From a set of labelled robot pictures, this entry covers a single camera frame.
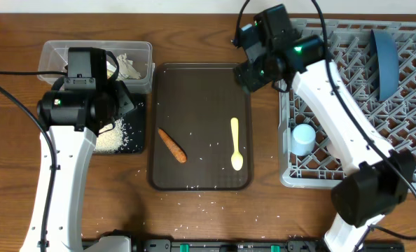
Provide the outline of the white tissue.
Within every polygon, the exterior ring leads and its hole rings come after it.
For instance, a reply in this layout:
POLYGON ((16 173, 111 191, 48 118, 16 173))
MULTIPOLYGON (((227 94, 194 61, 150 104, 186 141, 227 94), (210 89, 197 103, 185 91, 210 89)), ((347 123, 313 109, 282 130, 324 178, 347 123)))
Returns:
MULTIPOLYGON (((133 61, 128 59, 126 54, 119 55, 116 59, 119 64, 118 81, 130 79, 139 80, 142 78, 141 74, 133 67, 133 61)), ((110 61, 106 62, 106 66, 107 78, 110 78, 114 74, 116 67, 110 61)))

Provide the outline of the light blue cup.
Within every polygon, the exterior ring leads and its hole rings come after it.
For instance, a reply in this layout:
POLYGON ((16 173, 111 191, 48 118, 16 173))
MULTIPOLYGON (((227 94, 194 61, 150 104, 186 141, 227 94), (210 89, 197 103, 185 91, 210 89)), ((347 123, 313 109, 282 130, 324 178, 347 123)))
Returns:
POLYGON ((316 132, 308 124, 297 125, 291 133, 291 152, 297 156, 305 156, 314 150, 316 132))

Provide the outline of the orange carrot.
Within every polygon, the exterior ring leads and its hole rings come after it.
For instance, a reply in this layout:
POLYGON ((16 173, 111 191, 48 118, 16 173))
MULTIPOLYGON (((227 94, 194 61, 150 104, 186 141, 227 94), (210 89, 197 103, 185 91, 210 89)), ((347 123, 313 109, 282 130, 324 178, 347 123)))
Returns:
POLYGON ((158 134, 174 158, 181 164, 185 163, 187 156, 177 143, 161 128, 158 129, 158 134))

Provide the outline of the yellow plastic spoon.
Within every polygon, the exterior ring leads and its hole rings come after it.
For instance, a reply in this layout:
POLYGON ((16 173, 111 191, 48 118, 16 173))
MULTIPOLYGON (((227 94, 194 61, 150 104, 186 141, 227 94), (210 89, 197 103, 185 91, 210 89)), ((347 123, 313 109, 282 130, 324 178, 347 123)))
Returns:
POLYGON ((239 120, 237 118, 231 118, 230 128, 233 139, 233 154, 231 155, 231 164, 235 171, 242 169, 243 157, 239 151, 239 120))

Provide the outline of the dark blue plate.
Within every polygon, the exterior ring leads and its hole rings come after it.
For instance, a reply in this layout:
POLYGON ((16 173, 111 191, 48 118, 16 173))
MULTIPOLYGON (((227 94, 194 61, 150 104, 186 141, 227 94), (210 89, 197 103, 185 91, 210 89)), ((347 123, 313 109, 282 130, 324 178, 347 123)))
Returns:
POLYGON ((376 88, 379 102, 389 99, 398 90, 399 66, 397 44, 386 31, 372 29, 370 32, 370 54, 376 56, 374 67, 379 72, 376 88))

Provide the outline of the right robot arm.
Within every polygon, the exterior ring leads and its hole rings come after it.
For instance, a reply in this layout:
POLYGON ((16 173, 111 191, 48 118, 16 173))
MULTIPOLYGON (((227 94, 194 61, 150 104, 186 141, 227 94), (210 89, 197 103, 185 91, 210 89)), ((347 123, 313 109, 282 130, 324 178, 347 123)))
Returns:
POLYGON ((344 179, 331 191, 337 212, 324 235, 330 251, 358 251, 371 230, 414 190, 413 154, 396 151, 370 124, 348 92, 328 51, 325 35, 302 37, 283 5, 237 26, 233 45, 247 60, 234 73, 247 92, 285 82, 312 110, 339 159, 344 179))

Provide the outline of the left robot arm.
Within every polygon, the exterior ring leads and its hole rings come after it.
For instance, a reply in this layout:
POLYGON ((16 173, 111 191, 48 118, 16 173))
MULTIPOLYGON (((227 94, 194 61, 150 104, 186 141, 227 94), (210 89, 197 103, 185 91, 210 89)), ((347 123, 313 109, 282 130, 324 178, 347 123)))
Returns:
POLYGON ((41 167, 22 251, 82 251, 81 218, 88 167, 100 129, 136 110, 110 51, 73 47, 65 76, 37 104, 41 167))

